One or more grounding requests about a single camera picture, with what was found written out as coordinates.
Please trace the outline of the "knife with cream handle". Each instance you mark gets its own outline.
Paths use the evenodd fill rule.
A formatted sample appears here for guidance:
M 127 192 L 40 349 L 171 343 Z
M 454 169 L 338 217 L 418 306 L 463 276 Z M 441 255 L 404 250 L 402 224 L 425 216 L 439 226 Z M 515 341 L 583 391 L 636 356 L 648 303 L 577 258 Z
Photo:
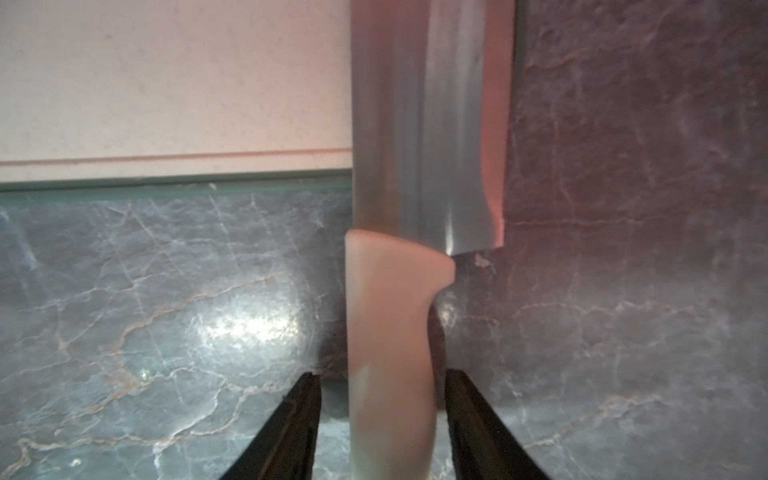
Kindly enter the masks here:
M 504 242 L 518 5 L 351 5 L 353 225 L 345 236 L 350 468 L 425 479 L 428 317 L 458 254 Z

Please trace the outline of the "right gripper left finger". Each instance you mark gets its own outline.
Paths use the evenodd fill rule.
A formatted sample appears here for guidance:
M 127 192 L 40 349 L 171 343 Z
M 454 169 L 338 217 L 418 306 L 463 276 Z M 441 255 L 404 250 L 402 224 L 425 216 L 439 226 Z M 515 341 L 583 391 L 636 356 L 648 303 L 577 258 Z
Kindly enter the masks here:
M 310 479 L 321 413 L 321 381 L 302 374 L 224 479 Z

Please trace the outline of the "beige cutting board green rim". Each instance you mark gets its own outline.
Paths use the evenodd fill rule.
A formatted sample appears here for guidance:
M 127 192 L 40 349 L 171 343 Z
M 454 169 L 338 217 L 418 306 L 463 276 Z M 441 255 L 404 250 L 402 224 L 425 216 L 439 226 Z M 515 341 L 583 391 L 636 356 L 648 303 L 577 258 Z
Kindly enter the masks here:
M 521 1 L 5 1 L 6 191 L 421 158 L 491 182 Z

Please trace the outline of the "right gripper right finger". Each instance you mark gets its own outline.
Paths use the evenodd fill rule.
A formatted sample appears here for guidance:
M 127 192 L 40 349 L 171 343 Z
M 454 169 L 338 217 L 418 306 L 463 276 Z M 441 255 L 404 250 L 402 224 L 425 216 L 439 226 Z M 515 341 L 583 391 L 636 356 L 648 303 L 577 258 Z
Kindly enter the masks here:
M 458 479 L 549 479 L 462 370 L 446 371 L 445 407 Z

